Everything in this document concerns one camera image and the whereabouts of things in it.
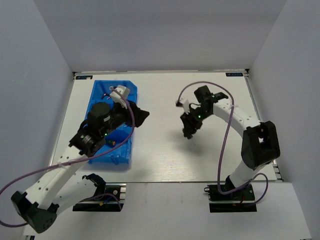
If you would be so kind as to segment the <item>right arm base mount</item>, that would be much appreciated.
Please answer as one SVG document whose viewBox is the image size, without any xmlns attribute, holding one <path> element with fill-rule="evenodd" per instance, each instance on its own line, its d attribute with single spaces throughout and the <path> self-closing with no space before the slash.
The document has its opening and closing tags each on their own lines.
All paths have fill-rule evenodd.
<svg viewBox="0 0 320 240">
<path fill-rule="evenodd" d="M 218 185 L 207 185 L 210 213 L 253 213 L 257 212 L 256 198 L 252 185 L 230 194 L 221 194 Z"/>
</svg>

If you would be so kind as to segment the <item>green orange stubby screwdriver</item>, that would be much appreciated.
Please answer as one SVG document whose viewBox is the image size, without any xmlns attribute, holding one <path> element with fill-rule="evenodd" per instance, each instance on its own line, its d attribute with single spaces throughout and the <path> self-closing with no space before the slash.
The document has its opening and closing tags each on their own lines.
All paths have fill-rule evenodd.
<svg viewBox="0 0 320 240">
<path fill-rule="evenodd" d="M 106 143 L 111 147 L 116 145 L 116 142 L 114 140 L 108 140 L 108 141 L 106 141 Z"/>
</svg>

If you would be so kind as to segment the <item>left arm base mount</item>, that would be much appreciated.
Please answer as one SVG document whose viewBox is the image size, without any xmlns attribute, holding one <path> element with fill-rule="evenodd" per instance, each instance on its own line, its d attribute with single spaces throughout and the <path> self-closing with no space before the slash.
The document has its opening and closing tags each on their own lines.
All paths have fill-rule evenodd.
<svg viewBox="0 0 320 240">
<path fill-rule="evenodd" d="M 104 212 L 116 213 L 122 210 L 126 197 L 125 183 L 111 183 L 104 190 L 96 194 L 91 200 L 77 203 L 72 207 L 73 212 Z"/>
</svg>

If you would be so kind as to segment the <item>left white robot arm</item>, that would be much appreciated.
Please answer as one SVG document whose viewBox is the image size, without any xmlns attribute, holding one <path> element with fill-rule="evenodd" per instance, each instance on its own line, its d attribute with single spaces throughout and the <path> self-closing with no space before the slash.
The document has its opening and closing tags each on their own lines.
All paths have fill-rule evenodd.
<svg viewBox="0 0 320 240">
<path fill-rule="evenodd" d="M 122 125 L 139 127 L 149 116 L 133 101 L 124 104 L 106 102 L 92 105 L 86 119 L 60 157 L 60 164 L 52 165 L 27 190 L 16 191 L 11 202 L 32 229 L 41 234 L 49 229 L 57 216 L 83 199 L 99 200 L 105 196 L 106 183 L 96 174 L 84 176 L 70 191 L 62 192 L 69 179 L 87 163 L 106 143 L 106 136 Z"/>
</svg>

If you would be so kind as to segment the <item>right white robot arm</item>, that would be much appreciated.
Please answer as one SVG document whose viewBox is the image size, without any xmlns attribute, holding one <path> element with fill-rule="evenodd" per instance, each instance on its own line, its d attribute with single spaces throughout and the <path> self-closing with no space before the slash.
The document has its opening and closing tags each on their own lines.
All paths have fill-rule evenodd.
<svg viewBox="0 0 320 240">
<path fill-rule="evenodd" d="M 238 109 L 233 95 L 226 88 L 221 87 L 221 92 L 212 93 L 209 85 L 210 82 L 203 81 L 202 86 L 194 91 L 198 101 L 196 108 L 192 108 L 192 103 L 188 100 L 178 99 L 175 105 L 184 110 L 180 119 L 183 123 L 183 135 L 187 139 L 193 137 L 208 117 L 216 116 L 226 122 L 218 160 L 217 189 L 221 195 L 236 200 L 243 195 L 244 188 L 261 175 L 261 169 L 280 156 L 277 129 L 273 122 L 262 122 Z M 241 162 L 226 178 L 225 189 L 222 189 L 222 160 L 230 129 L 241 136 Z"/>
</svg>

